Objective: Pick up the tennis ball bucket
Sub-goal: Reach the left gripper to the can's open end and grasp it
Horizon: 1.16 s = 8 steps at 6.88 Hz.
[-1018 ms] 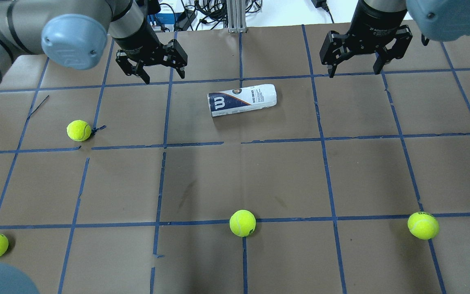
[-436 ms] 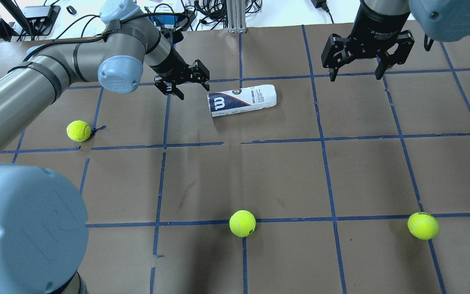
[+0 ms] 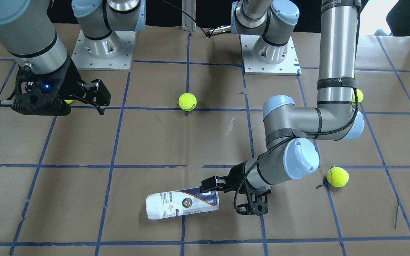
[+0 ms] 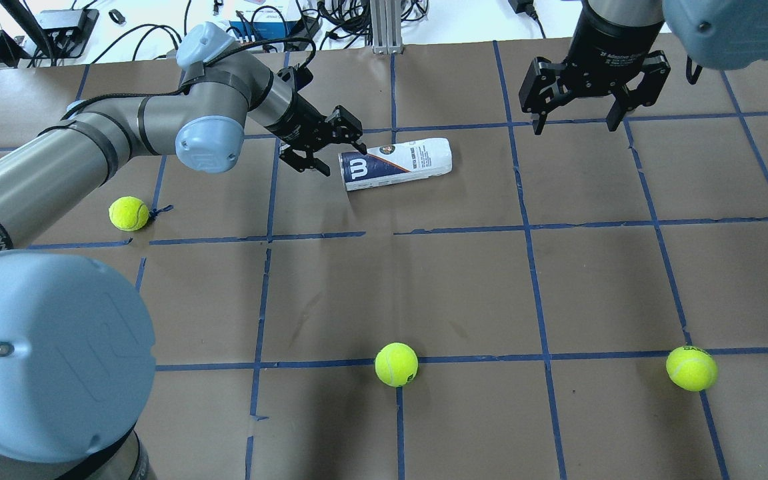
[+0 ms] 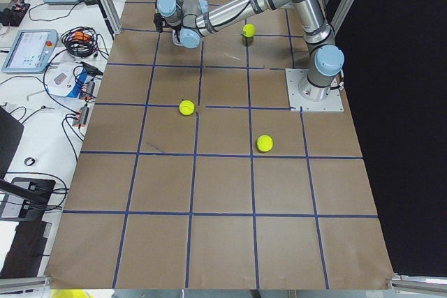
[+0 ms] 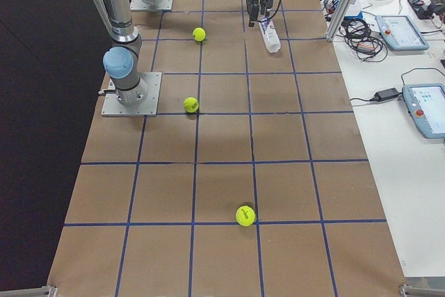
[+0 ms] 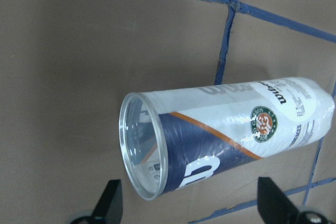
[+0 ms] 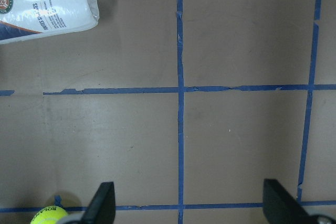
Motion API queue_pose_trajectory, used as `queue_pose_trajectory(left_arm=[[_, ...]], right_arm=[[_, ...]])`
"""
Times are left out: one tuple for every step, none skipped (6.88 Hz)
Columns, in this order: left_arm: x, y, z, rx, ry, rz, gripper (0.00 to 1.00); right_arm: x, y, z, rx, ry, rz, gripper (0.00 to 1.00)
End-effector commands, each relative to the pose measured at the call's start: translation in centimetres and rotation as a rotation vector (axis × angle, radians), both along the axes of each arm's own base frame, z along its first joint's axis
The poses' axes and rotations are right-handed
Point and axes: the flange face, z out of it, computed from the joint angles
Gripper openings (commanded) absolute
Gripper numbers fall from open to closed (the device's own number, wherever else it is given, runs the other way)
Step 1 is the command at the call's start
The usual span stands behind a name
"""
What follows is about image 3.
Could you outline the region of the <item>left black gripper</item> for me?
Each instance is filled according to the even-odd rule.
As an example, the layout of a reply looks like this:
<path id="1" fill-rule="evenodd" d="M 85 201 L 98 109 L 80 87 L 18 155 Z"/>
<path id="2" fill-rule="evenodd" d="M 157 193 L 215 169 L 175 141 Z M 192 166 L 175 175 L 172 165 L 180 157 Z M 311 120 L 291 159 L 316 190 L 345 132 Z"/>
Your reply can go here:
<path id="1" fill-rule="evenodd" d="M 201 181 L 200 193 L 211 191 L 236 191 L 247 169 L 252 166 L 252 162 L 242 162 L 231 168 L 229 175 L 224 177 L 211 176 Z M 252 169 L 250 174 L 258 174 L 258 164 Z M 246 185 L 243 183 L 239 192 L 246 192 Z"/>

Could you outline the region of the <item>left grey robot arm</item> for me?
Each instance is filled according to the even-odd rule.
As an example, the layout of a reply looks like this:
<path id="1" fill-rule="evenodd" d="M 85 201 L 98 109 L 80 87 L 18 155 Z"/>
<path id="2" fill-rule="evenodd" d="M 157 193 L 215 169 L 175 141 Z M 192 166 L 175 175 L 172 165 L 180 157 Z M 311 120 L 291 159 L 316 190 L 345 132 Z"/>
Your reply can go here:
<path id="1" fill-rule="evenodd" d="M 209 191 L 263 191 L 271 185 L 315 172 L 319 155 L 313 139 L 346 141 L 358 138 L 364 121 L 353 96 L 361 0 L 321 2 L 321 41 L 317 107 L 298 107 L 291 97 L 276 95 L 263 105 L 267 152 L 231 168 L 224 177 L 201 182 Z"/>

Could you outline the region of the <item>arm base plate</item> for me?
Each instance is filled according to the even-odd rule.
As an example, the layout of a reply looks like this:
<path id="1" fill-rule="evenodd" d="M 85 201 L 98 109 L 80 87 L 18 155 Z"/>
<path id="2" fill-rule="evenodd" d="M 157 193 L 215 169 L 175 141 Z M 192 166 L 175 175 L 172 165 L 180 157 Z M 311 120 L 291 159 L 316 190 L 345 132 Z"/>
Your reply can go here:
<path id="1" fill-rule="evenodd" d="M 80 31 L 71 55 L 78 70 L 130 71 L 137 33 L 113 31 L 101 40 L 91 40 Z"/>
<path id="2" fill-rule="evenodd" d="M 241 34 L 241 53 L 245 74 L 287 75 L 301 74 L 292 37 L 286 45 L 272 46 L 261 36 Z"/>

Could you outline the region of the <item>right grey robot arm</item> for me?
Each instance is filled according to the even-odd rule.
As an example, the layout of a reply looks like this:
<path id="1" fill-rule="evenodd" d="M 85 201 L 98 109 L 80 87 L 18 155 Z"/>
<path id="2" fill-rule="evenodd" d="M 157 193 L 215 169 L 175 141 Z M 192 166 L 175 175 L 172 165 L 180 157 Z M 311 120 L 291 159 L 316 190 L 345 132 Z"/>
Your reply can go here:
<path id="1" fill-rule="evenodd" d="M 69 54 L 47 12 L 52 0 L 0 0 L 0 43 L 19 66 L 16 85 L 0 107 L 24 115 L 66 116 L 69 100 L 104 115 L 111 93 L 100 79 L 86 82 L 80 69 L 127 70 L 134 39 L 145 28 L 145 0 L 74 0 L 82 38 Z"/>

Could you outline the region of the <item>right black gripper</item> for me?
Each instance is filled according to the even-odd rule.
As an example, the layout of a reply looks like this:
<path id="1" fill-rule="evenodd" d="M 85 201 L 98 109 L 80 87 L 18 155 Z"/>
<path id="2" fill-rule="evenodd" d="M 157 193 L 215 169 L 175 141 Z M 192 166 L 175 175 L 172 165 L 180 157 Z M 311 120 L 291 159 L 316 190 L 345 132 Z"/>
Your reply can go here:
<path id="1" fill-rule="evenodd" d="M 67 55 L 64 63 L 54 71 L 54 81 L 58 87 L 55 103 L 60 100 L 78 100 L 94 106 L 101 116 L 110 104 L 112 96 L 102 80 L 95 79 L 84 83 L 70 55 Z"/>

